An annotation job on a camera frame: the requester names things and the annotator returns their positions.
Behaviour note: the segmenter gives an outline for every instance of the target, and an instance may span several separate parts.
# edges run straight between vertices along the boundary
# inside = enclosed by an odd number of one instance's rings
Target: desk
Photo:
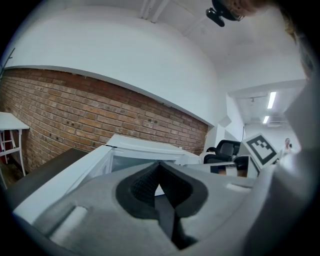
[[[0,157],[19,151],[23,175],[26,176],[24,161],[22,158],[22,145],[21,145],[21,135],[22,135],[23,129],[29,129],[29,126],[27,126],[25,123],[21,122],[18,118],[16,118],[11,113],[0,112],[0,132],[1,132],[1,135],[0,135],[0,146],[1,146]],[[16,144],[14,141],[14,137],[12,134],[13,130],[19,131],[19,146],[18,147],[16,147]],[[5,140],[4,131],[10,131],[10,140]],[[8,142],[12,143],[12,149],[6,150],[5,143],[8,143]]]

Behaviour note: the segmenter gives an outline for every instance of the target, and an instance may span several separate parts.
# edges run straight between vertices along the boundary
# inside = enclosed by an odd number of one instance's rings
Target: fluorescent light
[[[269,116],[267,115],[264,120],[263,120],[263,123],[266,124],[268,122],[268,119],[269,119]]]
[[[277,93],[276,91],[273,91],[270,93],[268,109],[272,109],[272,106],[274,105],[274,102],[275,102],[276,93]]]

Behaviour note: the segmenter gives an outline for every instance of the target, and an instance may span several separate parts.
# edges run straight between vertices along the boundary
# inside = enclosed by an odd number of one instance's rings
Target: person
[[[289,146],[290,145],[290,139],[286,138],[284,141],[284,147],[279,151],[279,159],[281,160],[284,156],[286,156],[287,154],[291,154],[292,153],[292,149]]]
[[[199,164],[203,165],[204,164],[204,160],[205,160],[205,156],[206,155],[215,155],[216,154],[216,148],[215,147],[209,147],[206,152],[202,152],[200,155],[199,155]]]

